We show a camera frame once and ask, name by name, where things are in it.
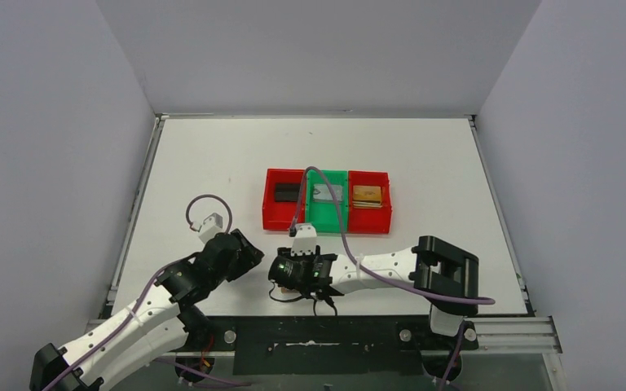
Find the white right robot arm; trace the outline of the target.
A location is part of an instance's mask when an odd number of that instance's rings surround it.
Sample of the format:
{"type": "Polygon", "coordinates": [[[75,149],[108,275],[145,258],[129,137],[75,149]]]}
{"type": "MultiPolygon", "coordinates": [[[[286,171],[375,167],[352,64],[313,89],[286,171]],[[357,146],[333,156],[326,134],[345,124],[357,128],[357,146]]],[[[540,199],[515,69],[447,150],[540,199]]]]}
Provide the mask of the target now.
{"type": "Polygon", "coordinates": [[[473,253],[425,235],[410,248],[356,258],[322,253],[319,245],[303,251],[279,248],[267,278],[305,299],[328,304],[353,292],[397,288],[431,304],[432,333],[456,337],[479,306],[494,302],[478,294],[478,273],[479,259],[473,253]]]}

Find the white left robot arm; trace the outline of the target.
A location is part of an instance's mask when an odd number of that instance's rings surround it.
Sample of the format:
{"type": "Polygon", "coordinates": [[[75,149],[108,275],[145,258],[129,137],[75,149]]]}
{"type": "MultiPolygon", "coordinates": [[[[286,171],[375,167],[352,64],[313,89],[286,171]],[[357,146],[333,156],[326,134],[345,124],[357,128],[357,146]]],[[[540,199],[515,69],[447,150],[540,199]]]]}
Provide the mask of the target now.
{"type": "Polygon", "coordinates": [[[263,251],[239,231],[217,233],[202,250],[160,268],[139,297],[93,330],[34,356],[31,390],[107,390],[155,358],[210,341],[197,308],[223,282],[258,266],[263,251]]]}

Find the green plastic bin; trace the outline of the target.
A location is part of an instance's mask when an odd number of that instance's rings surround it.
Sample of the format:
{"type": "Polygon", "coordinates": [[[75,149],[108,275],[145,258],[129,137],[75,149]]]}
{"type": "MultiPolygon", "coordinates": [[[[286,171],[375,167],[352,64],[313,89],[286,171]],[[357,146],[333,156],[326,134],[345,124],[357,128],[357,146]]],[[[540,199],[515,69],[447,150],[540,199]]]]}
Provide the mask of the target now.
{"type": "MultiPolygon", "coordinates": [[[[342,216],[342,227],[347,228],[349,208],[349,182],[348,173],[342,170],[323,170],[330,185],[337,184],[344,188],[343,201],[338,201],[342,216]]],[[[340,223],[337,215],[335,202],[323,203],[312,200],[312,190],[315,183],[325,183],[322,177],[314,170],[306,174],[306,222],[311,223],[319,233],[339,233],[340,223]]]]}

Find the tan leather card holder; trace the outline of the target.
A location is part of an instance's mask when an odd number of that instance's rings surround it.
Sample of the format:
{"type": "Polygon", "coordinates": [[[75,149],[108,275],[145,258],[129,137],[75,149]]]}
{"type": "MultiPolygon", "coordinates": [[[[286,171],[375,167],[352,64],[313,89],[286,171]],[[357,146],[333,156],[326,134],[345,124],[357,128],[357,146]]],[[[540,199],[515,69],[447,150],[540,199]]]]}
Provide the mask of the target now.
{"type": "Polygon", "coordinates": [[[284,300],[292,300],[296,297],[300,297],[302,294],[299,291],[287,289],[284,287],[280,288],[281,298],[284,300]]]}

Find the red bin with gold cards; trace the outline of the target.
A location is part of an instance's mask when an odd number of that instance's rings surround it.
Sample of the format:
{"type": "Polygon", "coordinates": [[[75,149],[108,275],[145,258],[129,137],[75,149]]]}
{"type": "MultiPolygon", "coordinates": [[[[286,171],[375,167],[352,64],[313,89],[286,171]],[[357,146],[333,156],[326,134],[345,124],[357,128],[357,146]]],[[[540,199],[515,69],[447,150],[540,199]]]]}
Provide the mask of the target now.
{"type": "Polygon", "coordinates": [[[386,172],[350,170],[349,208],[347,230],[353,234],[384,235],[390,233],[392,203],[390,198],[390,179],[386,172]],[[361,209],[352,205],[352,187],[358,185],[382,187],[383,205],[379,209],[361,209]]]}

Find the red bin with black card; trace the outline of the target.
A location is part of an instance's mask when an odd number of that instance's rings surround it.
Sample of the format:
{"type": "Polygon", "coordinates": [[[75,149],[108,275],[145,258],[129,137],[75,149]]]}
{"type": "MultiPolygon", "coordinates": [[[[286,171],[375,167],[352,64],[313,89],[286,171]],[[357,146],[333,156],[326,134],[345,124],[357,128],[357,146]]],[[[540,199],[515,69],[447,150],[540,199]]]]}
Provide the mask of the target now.
{"type": "Polygon", "coordinates": [[[276,182],[302,184],[302,169],[269,168],[262,197],[262,228],[265,231],[287,231],[297,211],[297,203],[276,203],[273,199],[276,182]]]}

